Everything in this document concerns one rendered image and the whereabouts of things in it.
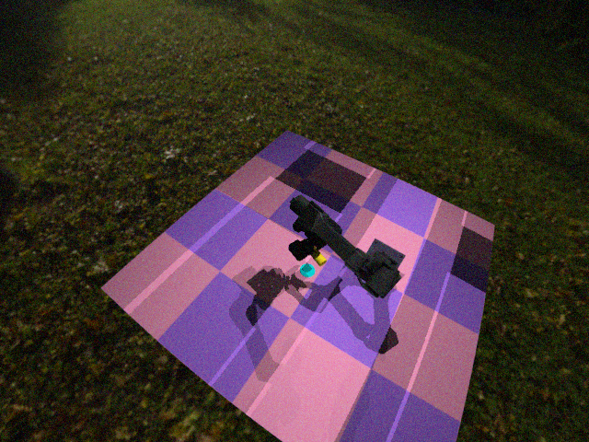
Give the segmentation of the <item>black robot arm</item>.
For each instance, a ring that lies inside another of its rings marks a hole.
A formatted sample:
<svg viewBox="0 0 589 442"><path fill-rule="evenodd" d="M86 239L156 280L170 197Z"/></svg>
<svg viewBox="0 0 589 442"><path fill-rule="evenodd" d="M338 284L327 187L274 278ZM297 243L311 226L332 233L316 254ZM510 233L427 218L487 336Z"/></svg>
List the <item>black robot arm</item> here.
<svg viewBox="0 0 589 442"><path fill-rule="evenodd" d="M309 202L300 194L291 200L290 209L299 216L293 223L294 231L304 231L306 236L308 232L319 236L345 261L345 266L356 273L362 288L374 297L384 298L401 279L400 271L395 268L398 263L394 259L383 251L367 255L355 248L333 228L335 222L312 200ZM366 283L362 282L358 273L363 265L371 275Z"/></svg>

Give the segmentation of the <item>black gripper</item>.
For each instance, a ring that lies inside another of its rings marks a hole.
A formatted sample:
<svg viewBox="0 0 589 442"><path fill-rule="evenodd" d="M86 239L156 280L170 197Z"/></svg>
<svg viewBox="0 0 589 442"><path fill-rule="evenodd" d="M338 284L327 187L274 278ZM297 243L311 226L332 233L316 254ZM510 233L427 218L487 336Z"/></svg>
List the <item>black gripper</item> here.
<svg viewBox="0 0 589 442"><path fill-rule="evenodd" d="M334 221L334 220L333 220ZM335 221L334 221L335 222ZM333 226L340 234L342 234L342 228L335 222ZM314 246L320 250L327 244L319 237L308 232L307 239L296 240L289 244L288 250L294 255L294 257L300 262L307 256L311 256L316 251Z"/></svg>

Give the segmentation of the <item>yellow cylinder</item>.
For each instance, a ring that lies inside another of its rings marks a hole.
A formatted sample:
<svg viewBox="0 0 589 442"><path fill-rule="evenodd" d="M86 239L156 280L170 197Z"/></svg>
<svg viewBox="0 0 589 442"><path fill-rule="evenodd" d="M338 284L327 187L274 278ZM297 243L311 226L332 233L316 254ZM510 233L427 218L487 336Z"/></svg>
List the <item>yellow cylinder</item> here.
<svg viewBox="0 0 589 442"><path fill-rule="evenodd" d="M315 253L313 253L311 255L311 257L316 261L316 263L319 265L319 267L321 267L322 265L324 265L327 260L324 258L324 256L318 251L318 249L316 247L314 247L314 250L316 251Z"/></svg>

